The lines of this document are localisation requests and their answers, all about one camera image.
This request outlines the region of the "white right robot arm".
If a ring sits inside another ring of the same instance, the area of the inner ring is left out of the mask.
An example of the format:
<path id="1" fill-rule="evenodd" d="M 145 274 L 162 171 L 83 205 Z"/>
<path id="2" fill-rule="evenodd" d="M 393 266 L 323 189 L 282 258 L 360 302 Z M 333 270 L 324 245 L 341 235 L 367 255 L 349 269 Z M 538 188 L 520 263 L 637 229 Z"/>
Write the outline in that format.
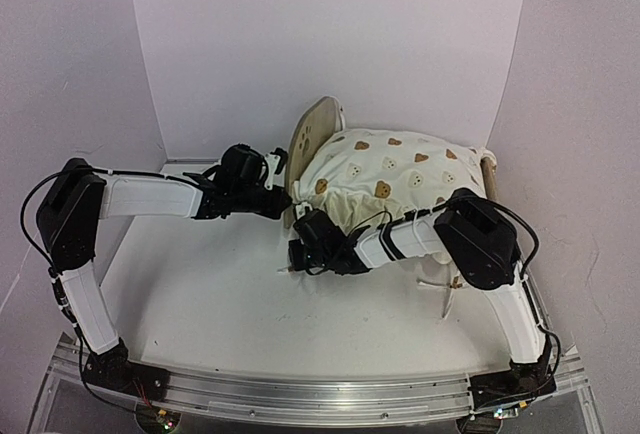
<path id="1" fill-rule="evenodd" d="M 532 401 L 555 391 L 561 342 L 543 320 L 527 279 L 530 257 L 521 254 L 517 229 L 526 222 L 495 201 L 466 188 L 433 208 L 394 219 L 381 211 L 350 231 L 320 209 L 293 224 L 290 267 L 310 276 L 368 273 L 387 264 L 447 254 L 457 275 L 490 303 L 507 340 L 508 369 L 471 377 L 476 408 Z"/>

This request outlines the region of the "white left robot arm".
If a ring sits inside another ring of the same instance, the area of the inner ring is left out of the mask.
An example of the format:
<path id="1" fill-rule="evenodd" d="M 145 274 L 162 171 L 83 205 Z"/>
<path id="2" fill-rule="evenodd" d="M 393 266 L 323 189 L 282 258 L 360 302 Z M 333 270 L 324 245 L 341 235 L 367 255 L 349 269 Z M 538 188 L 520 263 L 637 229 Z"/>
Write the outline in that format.
<path id="1" fill-rule="evenodd" d="M 31 189 L 20 228 L 46 262 L 57 307 L 88 351 L 84 382 L 125 392 L 166 377 L 131 361 L 110 314 L 102 291 L 107 271 L 96 262 L 105 227 L 127 230 L 140 217 L 209 221 L 235 213 L 278 220 L 291 204 L 275 182 L 287 162 L 282 148 L 261 154 L 246 144 L 231 146 L 203 172 L 181 175 L 107 169 L 72 157 Z"/>

